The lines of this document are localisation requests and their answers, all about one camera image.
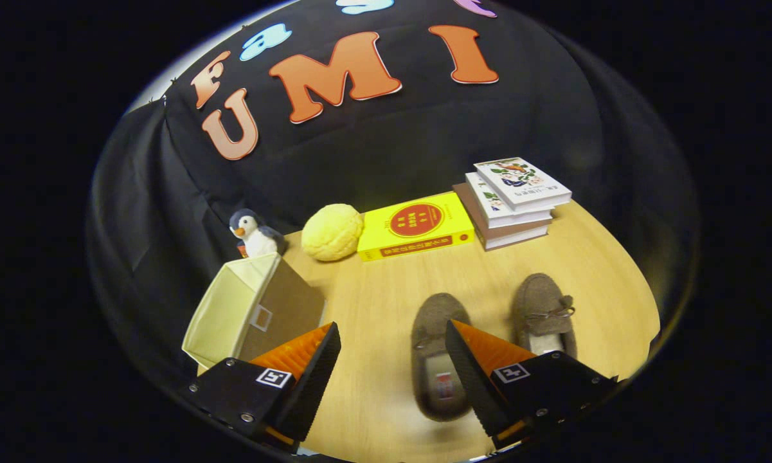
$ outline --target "stack of books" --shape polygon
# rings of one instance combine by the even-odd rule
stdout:
[[[554,207],[571,201],[571,190],[521,158],[474,167],[453,190],[486,250],[546,235]]]

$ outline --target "yellow book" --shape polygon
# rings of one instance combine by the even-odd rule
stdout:
[[[474,225],[451,191],[365,213],[357,254],[378,260],[472,241]]]

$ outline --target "orange letter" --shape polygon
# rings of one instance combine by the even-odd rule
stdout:
[[[208,132],[209,137],[215,144],[216,149],[223,158],[230,161],[236,161],[247,155],[257,146],[257,126],[254,124],[254,118],[246,106],[246,89],[241,88],[235,91],[225,100],[223,106],[231,109],[234,117],[237,118],[242,129],[242,138],[240,141],[232,141],[223,123],[220,122],[220,110],[211,113],[203,121],[203,130]]]
[[[347,74],[351,76],[352,83],[348,94],[354,100],[368,100],[400,90],[403,84],[389,76],[374,46],[379,37],[377,32],[360,32],[343,37],[337,41],[327,66],[308,56],[295,55],[269,69],[269,75],[280,77],[289,94],[294,109],[289,120],[301,123],[323,112],[323,105],[313,102],[307,89],[334,106],[342,105]]]
[[[474,38],[480,35],[476,30],[460,26],[431,26],[429,32],[439,35],[454,59],[451,78],[459,83],[495,83],[500,80],[495,71],[489,69]]]
[[[209,65],[192,79],[192,85],[197,90],[198,109],[203,108],[203,105],[208,102],[209,98],[220,87],[220,82],[212,82],[211,80],[223,75],[223,64],[220,62],[229,58],[229,55],[231,55],[230,51],[224,51],[214,61],[209,62]]]

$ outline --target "black cloth backdrop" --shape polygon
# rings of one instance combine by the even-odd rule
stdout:
[[[194,375],[183,334],[221,265],[239,258],[228,229],[237,208],[294,232],[328,203],[365,211],[440,193],[462,182],[473,162],[503,156],[529,159],[571,188],[647,275],[663,322],[673,316],[692,276],[700,223],[671,135],[635,89],[571,39],[499,4],[483,6],[498,17],[451,0],[361,15],[302,0],[214,47],[165,100],[122,118],[95,171],[86,235],[101,308],[139,371],[171,396]],[[250,61],[228,60],[219,91],[198,111],[192,77],[278,23],[291,37]],[[477,30],[499,82],[451,80],[451,56],[427,31],[435,24]],[[346,95],[339,107],[324,102],[313,120],[289,122],[291,104],[269,68],[298,53],[326,64],[338,39],[367,30],[380,35],[382,61],[403,88],[364,102]],[[201,122],[241,87],[259,143],[228,161]],[[229,111],[223,124],[233,138],[240,134]]]

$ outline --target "beige storage box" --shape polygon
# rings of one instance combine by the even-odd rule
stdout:
[[[279,254],[228,262],[192,317],[183,351],[210,368],[250,361],[321,325],[326,299]]]

